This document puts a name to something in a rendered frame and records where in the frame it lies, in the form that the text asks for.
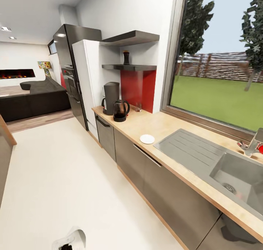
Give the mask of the saucer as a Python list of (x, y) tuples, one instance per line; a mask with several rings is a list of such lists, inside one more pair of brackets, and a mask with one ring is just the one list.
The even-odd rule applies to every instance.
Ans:
[(154, 143), (155, 138), (154, 138), (153, 136), (151, 136), (151, 135), (146, 134), (146, 135), (142, 135), (142, 136), (140, 137), (140, 140), (141, 140), (143, 143), (145, 143), (145, 144), (152, 144), (152, 143)]

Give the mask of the bottle of coffee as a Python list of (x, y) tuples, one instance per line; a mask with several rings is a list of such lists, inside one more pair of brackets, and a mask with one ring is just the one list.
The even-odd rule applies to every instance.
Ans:
[(124, 51), (123, 52), (123, 57), (124, 57), (123, 64), (124, 65), (129, 65), (129, 51)]

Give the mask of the paper coffee filter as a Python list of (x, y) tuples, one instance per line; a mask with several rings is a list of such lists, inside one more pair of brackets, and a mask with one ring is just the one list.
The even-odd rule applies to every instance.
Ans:
[(76, 224), (67, 233), (67, 236), (74, 235), (75, 239), (73, 242), (69, 243), (72, 246), (72, 250), (85, 250), (86, 249), (86, 235), (84, 231)]

